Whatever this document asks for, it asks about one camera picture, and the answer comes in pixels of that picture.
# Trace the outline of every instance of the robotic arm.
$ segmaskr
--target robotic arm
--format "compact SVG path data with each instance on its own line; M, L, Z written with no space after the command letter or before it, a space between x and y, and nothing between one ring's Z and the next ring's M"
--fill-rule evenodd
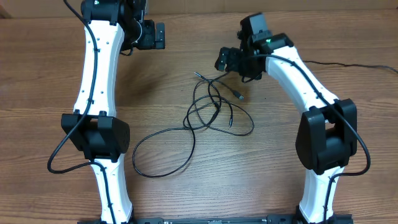
M319 99L308 80L293 63L307 74L307 78L324 99L334 106L355 130L356 107L351 100L340 101L336 95L328 91L305 66L293 42L285 34L271 34L263 14L243 19L241 26L242 31L238 32L238 38L241 39L240 49L223 47L215 67L218 70L239 72L243 81L246 77L259 80L262 72L267 72L278 80L292 99L298 112L302 114L296 150L302 164L307 168L304 195L295 218L303 223L321 223L330 177L342 173L349 157L356 153L356 138ZM325 122L333 123L335 126L325 130ZM337 179L331 186L326 219L336 219L337 223L343 223L347 221L346 217L332 217L336 185Z
M140 50L164 49L164 24L144 20L146 1L85 0L81 4L84 20L93 32L98 49L96 82L93 101L83 124L70 139L85 158L106 169L106 180L101 168L91 165L96 175L102 203L101 223L132 221L132 203L129 200L124 175L124 154L130 142L129 125L116 118L114 87L121 50L133 47ZM85 28L86 54L80 92L73 114L62 115L62 128L69 133L76 126L87 107L93 80L95 48L89 30ZM105 185L109 188L108 205Z

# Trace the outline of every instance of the cable connector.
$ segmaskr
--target cable connector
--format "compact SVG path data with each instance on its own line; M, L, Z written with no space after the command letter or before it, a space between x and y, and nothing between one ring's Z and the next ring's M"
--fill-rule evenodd
M202 75L200 75L200 74L197 73L197 72L194 72L194 74L197 75L197 76L200 77L200 78L202 77Z
M233 115L231 115L231 118L229 119L229 127L232 127L232 120L233 120Z
M240 94L240 92L233 90L232 93L234 94L234 96L240 100L243 100L244 97L242 96L242 94Z

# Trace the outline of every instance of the wood grain surface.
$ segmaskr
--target wood grain surface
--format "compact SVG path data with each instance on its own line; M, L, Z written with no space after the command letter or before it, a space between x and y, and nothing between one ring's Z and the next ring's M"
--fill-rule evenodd
M68 0L79 9L82 0ZM398 0L148 0L154 14L395 9ZM0 0L12 18L74 17L61 0Z
M129 123L125 170L136 217L254 217L294 213L303 194L304 168L295 152L300 115L271 77L242 84L224 81L244 95L221 94L253 117L254 132L234 137L197 131L189 166L161 179L134 172L132 148L146 135L180 127L199 81L215 77L220 47L237 47L240 20L248 14L151 16L166 25L165 50L120 57L118 117ZM305 60L383 64L398 68L398 11L307 11L266 14L273 32L285 32ZM76 223L101 215L91 168L55 175L47 159L64 137L62 113L71 113L84 59L83 26L77 19L0 20L0 223ZM398 223L398 75L388 70L308 65L341 99L358 107L358 130L372 156L371 170L339 180L334 209L356 223ZM205 93L201 88L198 94ZM228 128L225 108L215 126ZM250 128L235 110L231 128ZM190 153L188 131L145 142L137 165L148 174L179 166ZM83 162L68 142L54 160L61 169ZM365 166L362 149L346 171Z

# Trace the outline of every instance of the black bracket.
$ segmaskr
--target black bracket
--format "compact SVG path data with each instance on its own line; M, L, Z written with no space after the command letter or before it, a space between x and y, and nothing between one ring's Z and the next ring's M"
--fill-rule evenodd
M286 34L272 35L262 13L247 16L241 21L241 27L238 32L240 48L221 48L215 67L219 71L239 72L243 80L245 77L260 80L266 72L266 58L256 55L271 54L275 49L294 44Z
M81 115L63 114L61 127L69 133ZM126 153L130 143L129 125L117 118L87 115L71 136L70 140L79 151L83 151L85 159L111 159L117 162L120 154Z
M336 101L332 106L356 131L356 107L352 100ZM334 127L326 130L326 120ZM296 151L305 168L322 175L325 170L348 164L349 157L356 153L356 137L329 107L312 107L302 114Z
M165 49L164 23L156 24L152 20L144 20L146 0L84 0L81 13L87 23L91 20L117 23L123 28L124 41L121 51Z

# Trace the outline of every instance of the black cable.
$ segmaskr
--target black cable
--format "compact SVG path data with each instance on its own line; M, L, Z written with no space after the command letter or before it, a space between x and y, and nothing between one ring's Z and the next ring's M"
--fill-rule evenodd
M242 82L243 82L243 83L248 83L248 82L251 82L251 81L254 80L254 78L250 78L249 80L244 81L244 78L245 78L245 77L242 77Z
M240 93L238 93L239 96L237 96L237 95L235 94L235 93L237 93L236 90L233 90L232 88L230 88L230 87L229 87L228 85L226 85L225 83L219 81L220 78L225 77L225 76L228 75L229 73L227 72L227 73L225 73L225 74L223 74L223 75L220 75L220 76L218 76L218 77L216 77L216 78L214 78L214 79L207 79L207 78L205 78L204 76L200 75L199 73L195 73L195 74L198 75L200 78L202 78L202 80L199 81L199 82L196 84L195 88L193 89L193 101L192 101L192 104L190 105L190 107L189 107L189 109L188 109L188 111L187 111L187 115L185 115L185 117L184 117L184 119L183 119L183 127L182 127L182 128L169 128L169 129L161 130L161 131L158 131L158 132L156 132L156 133L150 134L150 135L146 136L144 139L142 139L141 141L139 141L139 142L137 143L137 145L135 146L135 148L134 148L134 150L133 150L133 152L132 152L132 165L133 165L134 169L136 170L136 172L137 172L139 175L142 175L142 176L144 176L144 177L149 177L149 178L165 177L165 176L168 176L168 175L170 175L170 174L175 173L176 171L180 170L180 169L183 168L185 165L187 165L188 162L189 162L189 160L192 158L193 152L194 152L194 150L195 150L195 144L196 144L195 130L198 130L198 129L201 129L201 128L210 128L210 129L213 129L213 130L215 130L215 131L221 131L221 132L223 132L223 133L232 134L232 135L234 135L234 136L247 136L247 135L249 135L249 134L251 134L251 133L253 132L253 129L254 129L254 121L253 121L253 119L251 118L250 114L249 114L247 111L245 111L243 108L241 108L240 106L238 106L238 105L236 105L236 104L233 104L233 103L230 103L226 98L222 97L222 96L220 95L220 92L218 91L217 87L215 87L214 84L213 84L213 82L218 82L218 83L224 85L227 89L229 89L231 92L233 92L234 95L235 95L237 98L240 98L240 97L239 97L239 96L241 96ZM207 82L207 83L208 83L208 92L209 92L209 95L205 95L205 96L199 97L198 99L195 99L195 92L196 92L197 88L198 88L202 83L204 83L204 82ZM212 95L212 94L210 93L210 86L217 92L217 95ZM200 100L203 100L203 99L205 99L205 98L210 98L210 99L211 99L211 103L207 103L206 105L201 106L200 108L197 108L197 102L200 101ZM251 123L252 123L252 128L251 128L251 130L250 130L249 132L247 132L247 133L244 133L244 134L236 134L236 133L232 133L232 132L225 131L225 130L222 130L222 129L218 129L218 128L211 127L210 125L214 122L214 120L217 118L217 116L218 116L218 114L219 114L219 112L220 112L220 109L221 109L221 102L224 102L224 103L226 103L227 105L229 105L229 108L230 108L230 111L231 111L231 119L230 119L230 121L229 121L229 126L232 125L232 115L233 115L233 114L232 114L232 112L233 112L232 106L235 106L235 107L239 108L240 110L242 110L244 113L246 113L246 115L249 117L249 119L251 120ZM213 116L211 117L210 121L206 123L206 122L204 122L204 120L202 120L202 118L201 118L201 116L199 115L198 112L199 112L200 110L206 108L206 107L211 106L211 105L214 105L214 106L215 106L216 111L214 112L214 114L213 114ZM200 121L201 121L202 124L203 124L202 126L199 126L199 127L196 127L196 128L193 128L193 127L192 127L192 125L191 125L191 123L190 123L190 121L189 121L189 116L190 116L192 113L194 113L194 112L197 113L197 115L198 115ZM192 132L192 136L193 136L193 145L192 145L191 153L190 153L190 155L188 156L188 159L187 159L180 167L178 167L177 169L175 169L175 170L173 170L173 171L171 171L171 172L168 172L168 173L166 173L166 174L160 174L160 175L147 175L147 174L141 172L141 171L138 169L138 167L136 166L136 152L137 152L138 147L139 147L145 140L147 140L147 139L149 139L149 138L151 138L151 137L153 137L153 136L156 136L156 135L158 135L158 134L162 134L162 133L168 132L168 131L181 131L181 130L189 130L189 131Z
M360 65L360 64L344 64L344 63L338 63L338 62L316 62L313 60L304 60L303 62L306 63L315 63L315 64L319 64L319 65L341 65L344 67L363 67L363 68L385 68L385 69L389 69L392 70L395 73L398 73L398 70L387 66L387 65Z
M335 179L337 177L342 177L342 176L359 176L359 175L363 175L365 174L370 166L371 166L371 157L368 151L368 148L365 145L365 142L362 140L361 136L355 131L355 129L349 124L349 122L347 120L344 119L344 117L323 97L323 95L317 90L317 88L315 87L315 85L312 83L311 79L308 77L308 75L304 72L304 70L298 66L295 62L287 59L287 58L283 58L277 55L267 55L267 54L261 54L261 55L254 55L254 56L250 56L248 58L244 58L243 60L247 60L250 58L259 58L259 57L272 57L272 58L276 58L285 62L290 63L293 67L295 67L306 79L306 81L308 82L308 84L310 84L311 88L314 90L314 92L317 94L317 96L319 97L319 99L322 100L322 102L324 102L324 104L327 105L327 107L329 107L332 112L342 121L344 122L344 124L348 127L348 129L355 135L356 139L358 140L359 144L362 146L363 151L365 153L366 156L366 167L359 172L352 172L352 173L340 173L340 174L335 174L333 176L330 177L329 180L329 184L328 184L328 190L326 192L326 199L325 199L325 206L324 206L324 212L323 212L323 222L326 224L327 223L327 219L326 219L326 212L327 212L327 208L328 208L328 202L329 202L329 197L330 197L330 191L331 191L331 185L333 184L333 182L335 181Z
M125 54L123 52L120 52L121 55L123 56L131 56L132 55L132 49L130 49L130 52L128 54Z
M90 106L91 106L91 104L93 102L94 87L95 87L95 81L96 81L97 69L98 69L98 48L97 48L97 43L96 43L96 39L95 39L93 31L91 30L91 28L89 27L87 22L84 21L84 18L82 18L79 15L79 13L76 12L76 10L74 8L72 8L72 6L68 3L67 0L63 0L63 2L69 8L69 10L71 10L71 12L74 13L74 15L77 18L79 18L79 20L83 23L83 25L87 28L88 32L90 33L90 36L91 36L91 39L92 39L93 45L94 45L93 79L91 81L90 94L88 95L86 109L84 110L84 112L83 112L81 118L79 119L79 121L77 122L77 124L69 131L69 133L64 137L64 139L62 139L60 144L55 148L55 150L51 154L51 156L49 158L49 161L47 162L47 169L49 170L49 172L51 172L53 174L64 174L64 173L67 173L67 172L70 172L70 171L73 171L75 169L79 169L81 167L88 166L88 165L96 165L96 166L98 166L101 169L101 172L104 175L106 199L108 201L108 207L109 207L109 210L111 212L112 221L113 221L113 223L116 224L116 219L114 217L114 212L113 212L113 209L112 209L111 199L110 199L110 196L109 196L109 186L108 186L108 180L106 178L105 168L100 163L94 162L94 161L90 161L90 162L85 162L85 163L82 163L82 164L79 164L79 165L76 165L76 166L73 166L71 168L67 168L67 169L64 169L64 170L54 170L54 169L51 168L51 164L52 164L52 161L54 160L54 157L57 155L57 153L62 148L62 146L66 143L66 141L70 138L70 136L79 128L79 126L82 124L82 122L86 118L86 116L88 114L88 111L90 110Z

